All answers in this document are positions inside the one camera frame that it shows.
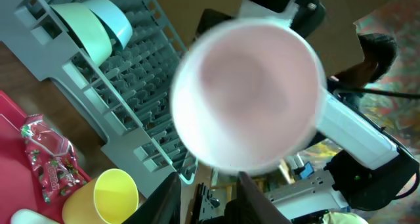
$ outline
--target brown cardboard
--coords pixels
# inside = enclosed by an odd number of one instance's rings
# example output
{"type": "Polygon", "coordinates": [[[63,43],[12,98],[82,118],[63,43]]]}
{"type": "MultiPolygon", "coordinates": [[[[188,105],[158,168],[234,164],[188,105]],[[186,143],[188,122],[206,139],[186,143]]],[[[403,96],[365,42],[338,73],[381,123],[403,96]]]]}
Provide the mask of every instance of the brown cardboard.
{"type": "MultiPolygon", "coordinates": [[[[235,16],[242,0],[157,0],[186,46],[191,44],[203,10],[235,16]]],[[[327,16],[307,39],[330,76],[363,61],[353,22],[390,0],[321,0],[327,16]]]]}

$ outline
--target red snack package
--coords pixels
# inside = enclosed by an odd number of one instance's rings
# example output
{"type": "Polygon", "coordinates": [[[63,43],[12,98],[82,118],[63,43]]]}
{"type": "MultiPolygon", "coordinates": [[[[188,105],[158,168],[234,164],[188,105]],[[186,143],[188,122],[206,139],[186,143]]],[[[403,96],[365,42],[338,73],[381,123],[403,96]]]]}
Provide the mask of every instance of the red snack package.
{"type": "Polygon", "coordinates": [[[44,201],[53,203],[86,181],[77,171],[77,155],[71,142],[52,130],[42,115],[26,118],[21,128],[32,171],[42,186],[44,201]]]}

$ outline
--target yellow cup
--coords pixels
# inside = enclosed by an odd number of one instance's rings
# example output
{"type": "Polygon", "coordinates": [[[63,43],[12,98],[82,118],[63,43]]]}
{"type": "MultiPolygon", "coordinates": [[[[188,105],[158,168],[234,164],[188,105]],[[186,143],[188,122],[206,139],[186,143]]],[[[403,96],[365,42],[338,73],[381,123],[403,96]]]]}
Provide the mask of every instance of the yellow cup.
{"type": "Polygon", "coordinates": [[[122,223],[138,206],[138,191],[131,176],[109,169],[78,189],[62,211],[65,224],[122,223]]]}

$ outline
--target colorful patterned fabric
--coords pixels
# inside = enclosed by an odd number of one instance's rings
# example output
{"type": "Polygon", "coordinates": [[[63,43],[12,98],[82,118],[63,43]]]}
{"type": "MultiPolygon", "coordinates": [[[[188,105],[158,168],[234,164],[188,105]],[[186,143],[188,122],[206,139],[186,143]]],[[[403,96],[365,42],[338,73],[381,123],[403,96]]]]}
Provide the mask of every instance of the colorful patterned fabric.
{"type": "MultiPolygon", "coordinates": [[[[358,31],[363,34],[393,35],[400,48],[392,69],[370,88],[402,93],[420,93],[420,0],[394,0],[369,16],[359,20],[358,31]]],[[[400,140],[420,158],[420,101],[366,95],[361,111],[400,140]]],[[[302,155],[315,168],[322,168],[340,151],[331,141],[324,141],[304,151],[302,155]]],[[[401,192],[407,191],[414,177],[401,192]]],[[[369,223],[420,223],[420,189],[401,200],[391,202],[376,212],[352,210],[369,223]]]]}

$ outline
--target gray dish rack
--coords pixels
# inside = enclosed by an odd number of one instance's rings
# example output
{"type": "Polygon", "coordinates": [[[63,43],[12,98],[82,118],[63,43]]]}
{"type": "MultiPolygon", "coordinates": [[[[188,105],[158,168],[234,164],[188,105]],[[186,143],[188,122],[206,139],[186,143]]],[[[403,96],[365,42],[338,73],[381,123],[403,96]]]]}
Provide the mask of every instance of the gray dish rack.
{"type": "Polygon", "coordinates": [[[81,1],[0,0],[0,41],[39,81],[56,83],[106,141],[102,151],[145,197],[173,171],[191,184],[198,160],[169,113],[171,79],[186,51],[179,36],[156,0],[111,0],[126,14],[133,36],[124,51],[113,48],[95,66],[49,6],[81,1]]]}

